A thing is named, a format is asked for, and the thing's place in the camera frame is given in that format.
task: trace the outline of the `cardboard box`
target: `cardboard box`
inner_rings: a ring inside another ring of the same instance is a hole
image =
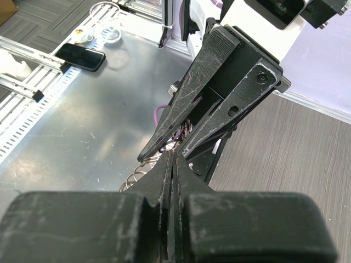
[[[18,11],[12,0],[0,0],[0,25]]]

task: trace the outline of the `gray carpet floor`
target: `gray carpet floor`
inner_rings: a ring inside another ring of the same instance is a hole
[[[15,0],[0,35],[51,52],[98,0]],[[320,207],[341,263],[351,262],[351,125],[272,95],[228,141],[219,191],[296,191]]]

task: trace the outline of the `screw hole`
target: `screw hole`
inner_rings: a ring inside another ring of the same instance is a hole
[[[261,72],[257,76],[257,83],[258,84],[266,84],[268,81],[268,75],[266,73]]]
[[[228,115],[229,117],[234,117],[238,112],[239,112],[239,108],[236,106],[233,106],[229,109]]]

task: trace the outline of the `black camera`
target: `black camera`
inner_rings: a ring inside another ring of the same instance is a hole
[[[283,30],[305,9],[305,0],[245,0],[275,27]]]

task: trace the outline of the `smartphone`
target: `smartphone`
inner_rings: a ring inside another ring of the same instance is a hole
[[[69,43],[65,43],[55,56],[65,60],[72,66],[92,72],[97,71],[106,59],[106,55],[103,52]]]

